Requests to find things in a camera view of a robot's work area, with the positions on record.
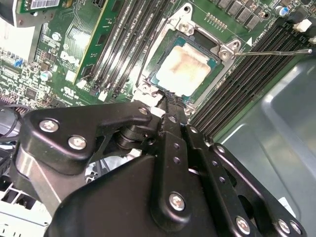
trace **barcode label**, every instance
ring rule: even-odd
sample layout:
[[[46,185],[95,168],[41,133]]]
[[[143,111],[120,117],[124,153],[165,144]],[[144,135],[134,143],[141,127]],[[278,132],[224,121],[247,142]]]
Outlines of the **barcode label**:
[[[58,6],[60,0],[32,0],[31,9]]]

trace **ram slot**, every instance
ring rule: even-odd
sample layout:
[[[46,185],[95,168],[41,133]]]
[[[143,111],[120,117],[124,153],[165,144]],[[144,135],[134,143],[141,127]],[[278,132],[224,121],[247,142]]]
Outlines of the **ram slot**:
[[[146,29],[146,25],[150,22],[150,15],[153,10],[153,6],[158,2],[155,1],[146,1],[146,6],[143,8],[141,12],[138,14],[139,21],[137,24],[133,25],[131,34],[129,38],[125,39],[124,44],[126,48],[122,51],[122,54],[116,56],[116,63],[114,65],[113,70],[107,75],[107,83],[103,85],[105,88],[111,88],[113,83],[115,83],[118,78],[118,73],[124,69],[124,65],[128,62],[128,56],[133,53],[132,49],[138,44],[137,39],[142,37],[143,31]]]
[[[96,67],[98,72],[95,74],[93,81],[95,86],[101,87],[105,83],[106,78],[104,78],[104,75],[107,74],[107,71],[113,64],[115,56],[119,54],[121,45],[128,34],[129,26],[135,20],[135,16],[137,15],[139,9],[143,6],[144,2],[144,0],[138,1],[137,4],[133,4],[133,1],[125,2],[127,4],[124,14],[120,19],[118,19],[119,23],[117,27],[112,30],[112,32],[114,32],[113,36],[112,38],[110,36],[104,47],[102,55],[99,58],[101,63],[99,63],[98,67]]]
[[[307,40],[293,34],[291,27],[279,20],[252,51],[292,51],[305,46],[308,46]],[[271,55],[244,57],[191,123],[207,136],[216,136],[293,58]]]
[[[125,83],[128,81],[130,73],[135,67],[136,63],[139,61],[141,54],[144,52],[147,45],[149,45],[149,40],[151,36],[155,33],[157,25],[161,22],[163,18],[163,13],[168,8],[168,0],[162,0],[158,2],[157,6],[154,9],[154,14],[152,16],[152,22],[147,23],[147,26],[144,28],[146,31],[143,33],[143,36],[137,41],[139,42],[133,49],[135,52],[129,60],[126,61],[125,70],[121,75],[119,75],[120,80],[116,84],[113,92],[113,96],[116,97],[121,89],[124,87]]]
[[[109,56],[113,50],[113,47],[115,47],[119,39],[119,36],[124,31],[125,24],[132,13],[132,10],[133,10],[133,2],[127,1],[127,0],[124,1],[122,9],[116,20],[115,26],[111,30],[111,33],[108,37],[109,40],[107,40],[97,63],[95,64],[95,66],[93,67],[90,73],[91,75],[95,76],[93,80],[94,82],[96,82],[96,79],[98,79],[99,74],[101,73],[100,68],[103,68],[103,66],[108,63]]]

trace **chip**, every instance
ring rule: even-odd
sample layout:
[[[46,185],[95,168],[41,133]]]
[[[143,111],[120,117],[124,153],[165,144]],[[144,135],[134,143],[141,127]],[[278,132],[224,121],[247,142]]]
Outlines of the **chip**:
[[[56,55],[52,54],[51,57],[50,57],[50,61],[55,62],[56,58],[57,58]]]
[[[251,11],[248,8],[245,8],[244,10],[242,10],[237,20],[243,23],[248,19],[250,14],[251,14]]]
[[[47,63],[42,63],[40,66],[40,70],[43,71],[49,71],[50,65]]]
[[[232,16],[236,16],[239,10],[241,9],[242,5],[240,2],[235,1],[231,8],[228,10],[228,13]]]
[[[37,95],[36,91],[34,91],[33,89],[30,89],[30,88],[26,88],[26,91],[25,91],[25,96],[26,97],[29,97],[30,99],[35,100],[36,99],[36,95]]]
[[[209,57],[188,43],[175,46],[156,74],[158,86],[178,96],[191,96],[211,72]]]
[[[253,13],[255,13],[256,15],[259,15],[259,13],[262,11],[262,7],[258,6],[256,10],[254,10]]]

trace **black plastic bracket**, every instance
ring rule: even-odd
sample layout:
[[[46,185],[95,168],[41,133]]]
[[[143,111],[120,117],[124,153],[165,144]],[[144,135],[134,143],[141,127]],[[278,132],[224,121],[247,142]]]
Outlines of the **black plastic bracket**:
[[[165,114],[158,132],[158,149],[153,178],[151,214],[166,231],[179,231],[191,218],[191,199],[186,142],[182,139],[180,122]]]
[[[45,119],[55,121],[59,129],[41,130],[39,124]],[[25,115],[20,142],[31,156],[60,173],[74,175],[86,168],[96,152],[96,137],[105,136],[102,147],[106,147],[120,127],[147,125],[151,119],[139,102],[36,110]],[[84,149],[69,146],[68,139],[74,135],[84,138]]]

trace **screw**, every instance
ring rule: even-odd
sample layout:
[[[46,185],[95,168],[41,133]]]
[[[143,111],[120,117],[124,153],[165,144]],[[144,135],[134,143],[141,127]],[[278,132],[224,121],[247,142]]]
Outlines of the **screw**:
[[[301,229],[298,227],[298,225],[296,223],[294,223],[293,221],[290,221],[291,226],[293,227],[293,229],[299,234],[302,234]]]
[[[68,139],[68,145],[75,150],[82,150],[86,147],[87,142],[83,137],[80,136],[72,136]]]
[[[144,115],[148,114],[148,112],[147,112],[147,110],[145,108],[139,108],[138,110],[139,110],[139,112],[141,112]]]
[[[248,223],[246,222],[245,219],[243,219],[242,217],[238,216],[236,218],[236,223],[238,228],[240,229],[241,232],[243,232],[245,235],[250,234],[250,227],[248,225]]]
[[[191,129],[192,132],[198,133],[198,131],[197,131],[197,129],[196,129],[195,127],[192,127],[192,126],[191,126],[190,129]]]
[[[278,224],[280,225],[281,229],[285,233],[287,233],[287,234],[291,233],[290,228],[288,227],[288,225],[283,220],[279,220]]]
[[[39,123],[39,127],[44,132],[56,132],[59,128],[58,123],[53,120],[43,120]]]
[[[183,211],[185,207],[184,200],[178,194],[172,193],[169,196],[170,205],[177,211]]]
[[[179,25],[179,30],[180,30],[181,32],[187,32],[187,31],[189,30],[189,25],[186,24],[186,23],[181,23],[181,24]]]
[[[221,146],[217,146],[217,149],[218,149],[221,153],[225,153],[224,148],[222,148]]]
[[[177,119],[176,119],[174,116],[169,116],[168,118],[169,118],[169,120],[170,120],[171,122],[173,122],[173,123],[176,123],[176,122],[177,122]]]

